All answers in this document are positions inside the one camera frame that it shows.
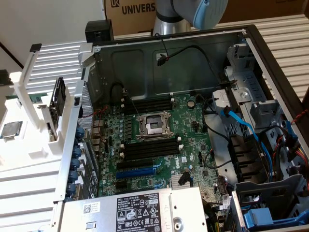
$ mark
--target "white wall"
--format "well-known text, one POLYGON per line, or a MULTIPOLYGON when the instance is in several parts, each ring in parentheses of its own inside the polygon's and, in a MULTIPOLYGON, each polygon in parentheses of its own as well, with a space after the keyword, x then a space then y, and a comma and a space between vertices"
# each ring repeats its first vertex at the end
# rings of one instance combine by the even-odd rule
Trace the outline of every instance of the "white wall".
MULTIPOLYGON (((101 19, 100 0, 0 0, 0 41, 25 64, 32 44, 85 40, 87 22, 101 19)), ((1 67, 11 62, 0 53, 1 67)))

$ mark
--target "green circuit board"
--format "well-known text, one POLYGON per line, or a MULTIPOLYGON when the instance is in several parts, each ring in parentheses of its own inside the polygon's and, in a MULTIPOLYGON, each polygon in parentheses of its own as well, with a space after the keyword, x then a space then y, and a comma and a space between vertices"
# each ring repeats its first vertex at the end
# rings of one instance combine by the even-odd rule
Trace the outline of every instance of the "green circuit board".
POLYGON ((189 109, 187 102, 195 100, 194 96, 181 94, 174 96, 175 102, 169 118, 170 130, 182 138, 183 149, 180 154, 154 158, 154 165, 161 164, 155 176, 141 176, 135 178, 126 178, 127 189, 119 191, 115 188, 116 164, 121 162, 120 141, 127 137, 126 122, 132 122, 132 138, 129 143, 138 143, 136 134, 139 134, 139 122, 136 115, 124 116, 120 107, 114 107, 101 120, 108 124, 109 130, 106 130, 105 136, 112 138, 112 146, 109 146, 109 152, 104 152, 104 148, 99 150, 100 180, 98 196, 111 196, 121 194, 123 191, 147 190, 154 188, 170 188, 171 178, 174 175, 182 174, 191 165, 190 175, 193 177, 194 187, 199 187, 202 196, 209 202, 219 202, 221 195, 219 191, 214 191, 213 184, 217 183, 217 172, 200 165, 198 160, 199 152, 204 157, 211 149, 211 143, 208 133, 202 132, 202 112, 201 103, 196 103, 193 109, 189 109), (196 130, 192 126, 192 121, 199 123, 196 130))

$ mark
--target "blue pcie slot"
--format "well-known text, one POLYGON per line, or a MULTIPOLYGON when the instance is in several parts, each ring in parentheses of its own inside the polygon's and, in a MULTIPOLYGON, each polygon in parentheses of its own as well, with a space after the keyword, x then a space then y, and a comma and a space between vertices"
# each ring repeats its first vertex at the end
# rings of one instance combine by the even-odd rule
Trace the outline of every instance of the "blue pcie slot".
POLYGON ((144 175, 156 175, 156 170, 161 166, 162 161, 159 165, 154 165, 150 168, 138 168, 135 170, 123 171, 116 173, 116 179, 123 179, 123 178, 132 178, 137 176, 144 176, 144 175))

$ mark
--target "motherboard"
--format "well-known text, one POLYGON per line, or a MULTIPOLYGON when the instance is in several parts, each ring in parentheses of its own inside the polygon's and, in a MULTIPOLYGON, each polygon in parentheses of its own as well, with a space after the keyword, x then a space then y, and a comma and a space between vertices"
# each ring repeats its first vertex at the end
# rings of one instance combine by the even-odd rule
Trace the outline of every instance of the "motherboard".
MULTIPOLYGON (((221 201, 217 171, 203 163, 211 143, 202 128, 202 102, 190 94, 174 95, 171 101, 170 110, 134 114, 123 113, 121 105, 103 106, 108 110, 96 116, 93 127, 99 197, 191 186, 199 187, 206 201, 221 201), (184 173, 191 180, 180 185, 184 173)), ((215 165, 211 157, 208 163, 215 165)))

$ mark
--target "cpu socket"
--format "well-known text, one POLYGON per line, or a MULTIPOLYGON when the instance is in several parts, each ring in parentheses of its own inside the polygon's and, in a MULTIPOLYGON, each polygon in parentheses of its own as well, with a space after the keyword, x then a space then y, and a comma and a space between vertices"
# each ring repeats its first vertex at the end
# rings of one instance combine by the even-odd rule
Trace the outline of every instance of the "cpu socket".
POLYGON ((169 117, 171 114, 166 111, 137 117, 140 122, 140 134, 136 135, 136 139, 156 140, 173 136, 174 133, 169 128, 169 117))

